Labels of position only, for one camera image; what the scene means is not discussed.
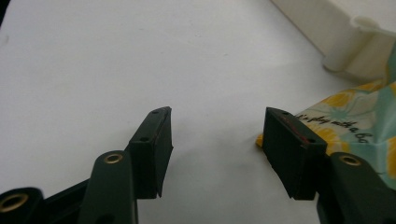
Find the white surface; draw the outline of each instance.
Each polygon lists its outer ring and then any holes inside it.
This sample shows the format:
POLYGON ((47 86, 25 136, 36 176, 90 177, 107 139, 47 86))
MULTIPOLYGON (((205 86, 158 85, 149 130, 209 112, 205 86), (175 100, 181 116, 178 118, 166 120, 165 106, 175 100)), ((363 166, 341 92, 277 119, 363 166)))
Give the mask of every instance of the white surface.
POLYGON ((46 197, 173 108, 163 197, 140 223, 318 223, 254 146, 264 110, 353 86, 268 0, 13 0, 0 31, 0 191, 46 197))

